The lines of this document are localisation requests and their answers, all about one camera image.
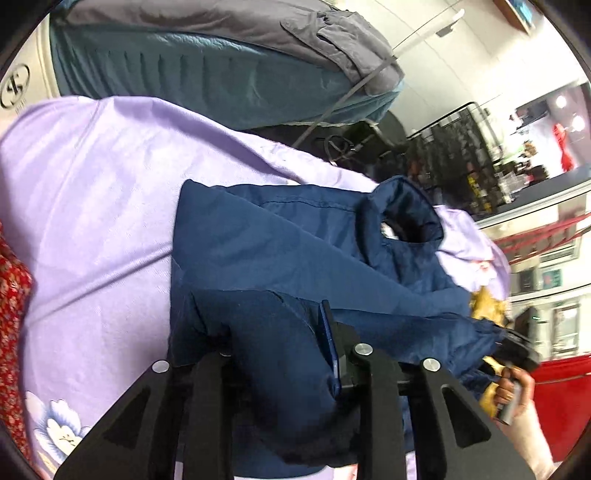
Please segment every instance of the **lavender fabric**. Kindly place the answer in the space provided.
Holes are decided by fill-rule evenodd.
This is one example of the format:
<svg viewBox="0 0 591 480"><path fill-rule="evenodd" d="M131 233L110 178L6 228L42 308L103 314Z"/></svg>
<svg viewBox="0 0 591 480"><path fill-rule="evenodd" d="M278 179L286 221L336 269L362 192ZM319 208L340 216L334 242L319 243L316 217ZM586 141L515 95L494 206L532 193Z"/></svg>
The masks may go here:
<svg viewBox="0 0 591 480"><path fill-rule="evenodd" d="M497 300L510 295L511 269L505 254L463 210L435 207L445 231L437 257L453 281L468 291L486 286Z"/></svg>
<svg viewBox="0 0 591 480"><path fill-rule="evenodd" d="M68 97L24 112L0 139L0 218L36 282L22 376L35 461L48 476L166 355L174 214L186 179L375 186L162 100Z"/></svg>

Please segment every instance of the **sign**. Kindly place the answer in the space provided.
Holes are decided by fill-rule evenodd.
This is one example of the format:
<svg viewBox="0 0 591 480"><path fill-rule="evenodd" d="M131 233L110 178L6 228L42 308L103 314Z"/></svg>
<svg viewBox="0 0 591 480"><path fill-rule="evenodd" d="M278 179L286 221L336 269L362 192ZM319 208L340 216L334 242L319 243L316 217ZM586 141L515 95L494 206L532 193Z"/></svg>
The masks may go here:
<svg viewBox="0 0 591 480"><path fill-rule="evenodd" d="M0 107L5 110L17 107L29 87L30 80L29 67L24 63L16 65L0 86Z"/></svg>
<svg viewBox="0 0 591 480"><path fill-rule="evenodd" d="M562 286L562 270L551 270L542 273L543 289L556 288Z"/></svg>

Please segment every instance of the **navy blue jacket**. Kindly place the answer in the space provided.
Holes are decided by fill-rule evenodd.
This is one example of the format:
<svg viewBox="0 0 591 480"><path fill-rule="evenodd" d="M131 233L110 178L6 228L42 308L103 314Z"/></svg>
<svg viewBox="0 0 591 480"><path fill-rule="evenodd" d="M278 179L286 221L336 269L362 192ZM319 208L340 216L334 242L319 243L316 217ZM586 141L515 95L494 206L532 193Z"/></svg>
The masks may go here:
<svg viewBox="0 0 591 480"><path fill-rule="evenodd" d="M384 220L406 241L385 238ZM323 299L362 341L399 361L434 356L476 396L483 391L490 379L475 367L494 351L502 330L467 317L468 293L435 256L442 238L428 200L401 178L372 194L183 185L173 241L170 355L186 364L230 344L251 379L256 401L253 415L234 430L235 475L284 478L318 470L282 458L297 458L302 445L318 447L315 439L334 434L327 430L337 411L331 368L315 334ZM352 425L346 434L321 444L335 449L319 453L325 462L355 461L350 440L358 419L351 415L342 418Z"/></svg>

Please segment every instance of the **red garment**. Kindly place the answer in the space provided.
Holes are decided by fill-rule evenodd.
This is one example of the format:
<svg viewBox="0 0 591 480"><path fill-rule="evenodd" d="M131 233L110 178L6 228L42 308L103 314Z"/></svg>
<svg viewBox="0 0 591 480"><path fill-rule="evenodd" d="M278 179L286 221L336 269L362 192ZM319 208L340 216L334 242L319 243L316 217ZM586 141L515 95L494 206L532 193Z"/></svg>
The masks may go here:
<svg viewBox="0 0 591 480"><path fill-rule="evenodd" d="M0 223L0 420L29 462L31 451L18 388L18 336L32 283L27 268L4 241Z"/></svg>
<svg viewBox="0 0 591 480"><path fill-rule="evenodd" d="M552 129L552 133L558 142L558 146L562 150L562 158L560 164L564 172L571 171L574 168L573 157L566 151L566 130L560 124L556 124Z"/></svg>

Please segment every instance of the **metal rivet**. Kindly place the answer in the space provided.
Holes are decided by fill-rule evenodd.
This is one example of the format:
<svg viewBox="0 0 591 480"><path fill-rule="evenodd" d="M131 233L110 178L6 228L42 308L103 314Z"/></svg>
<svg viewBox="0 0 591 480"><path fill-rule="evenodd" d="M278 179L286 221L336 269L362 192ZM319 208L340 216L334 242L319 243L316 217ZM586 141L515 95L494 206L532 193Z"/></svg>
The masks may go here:
<svg viewBox="0 0 591 480"><path fill-rule="evenodd" d="M163 374L167 372L170 368L170 364L166 360L158 360L152 365L152 370L158 374Z"/></svg>
<svg viewBox="0 0 591 480"><path fill-rule="evenodd" d="M430 372L437 372L441 368L441 364L434 358L426 358L423 360L423 367Z"/></svg>
<svg viewBox="0 0 591 480"><path fill-rule="evenodd" d="M367 343L358 343L355 345L355 352L357 352L359 355L368 356L374 352L374 349Z"/></svg>

